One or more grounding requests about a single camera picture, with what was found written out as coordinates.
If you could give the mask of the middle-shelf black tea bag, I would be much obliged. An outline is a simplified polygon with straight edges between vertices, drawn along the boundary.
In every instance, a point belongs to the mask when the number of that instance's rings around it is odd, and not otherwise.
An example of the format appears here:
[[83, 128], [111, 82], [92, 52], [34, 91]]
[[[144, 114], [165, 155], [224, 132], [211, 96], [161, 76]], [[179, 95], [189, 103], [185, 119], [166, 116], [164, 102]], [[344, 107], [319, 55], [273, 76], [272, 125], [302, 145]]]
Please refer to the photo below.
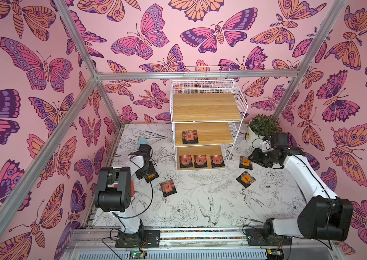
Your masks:
[[197, 130], [186, 130], [182, 131], [182, 143], [186, 144], [198, 144], [198, 134]]
[[175, 184], [174, 184], [172, 179], [161, 182], [160, 183], [160, 190], [161, 190], [164, 198], [177, 193]]

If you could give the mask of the orange jasmine tea bag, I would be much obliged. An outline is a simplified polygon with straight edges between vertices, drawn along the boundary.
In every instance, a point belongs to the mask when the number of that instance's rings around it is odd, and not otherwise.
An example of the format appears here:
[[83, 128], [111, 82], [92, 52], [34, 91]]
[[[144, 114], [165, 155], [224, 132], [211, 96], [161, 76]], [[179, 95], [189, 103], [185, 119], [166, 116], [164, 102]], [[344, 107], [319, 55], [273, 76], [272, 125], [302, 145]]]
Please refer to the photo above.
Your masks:
[[155, 171], [153, 173], [148, 174], [147, 176], [145, 176], [145, 180], [147, 183], [150, 183], [151, 181], [153, 181], [154, 179], [158, 178], [159, 175], [158, 173]]
[[250, 187], [256, 179], [250, 175], [247, 171], [244, 171], [241, 175], [236, 178], [236, 181], [239, 182], [244, 188]]
[[252, 170], [253, 169], [252, 161], [249, 160], [248, 158], [244, 157], [244, 156], [240, 156], [239, 167], [241, 169]]

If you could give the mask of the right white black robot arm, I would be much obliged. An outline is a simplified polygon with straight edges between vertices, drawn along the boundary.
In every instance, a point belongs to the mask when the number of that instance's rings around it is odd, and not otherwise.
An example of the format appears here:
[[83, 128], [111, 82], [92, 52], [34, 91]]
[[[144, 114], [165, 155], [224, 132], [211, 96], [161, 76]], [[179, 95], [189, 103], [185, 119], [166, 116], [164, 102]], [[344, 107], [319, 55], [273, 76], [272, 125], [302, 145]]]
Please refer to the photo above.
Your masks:
[[303, 150], [289, 145], [286, 133], [275, 133], [262, 138], [248, 159], [264, 168], [272, 168], [278, 164], [287, 170], [306, 201], [296, 218], [267, 219], [262, 232], [264, 239], [347, 239], [353, 213], [352, 203], [348, 199], [340, 198], [323, 183]]

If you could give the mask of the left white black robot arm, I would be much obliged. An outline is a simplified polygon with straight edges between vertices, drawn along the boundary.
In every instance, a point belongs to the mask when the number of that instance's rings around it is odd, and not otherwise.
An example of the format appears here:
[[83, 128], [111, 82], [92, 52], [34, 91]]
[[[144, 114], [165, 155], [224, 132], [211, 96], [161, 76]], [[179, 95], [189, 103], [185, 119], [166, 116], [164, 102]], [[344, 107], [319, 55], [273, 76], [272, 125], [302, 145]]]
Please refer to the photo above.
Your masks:
[[146, 230], [140, 218], [131, 206], [135, 194], [132, 175], [151, 181], [158, 177], [151, 159], [152, 147], [140, 144], [136, 152], [131, 153], [129, 161], [117, 167], [102, 167], [94, 195], [94, 205], [116, 217], [120, 228], [116, 235], [117, 248], [157, 248], [160, 243], [160, 231]]

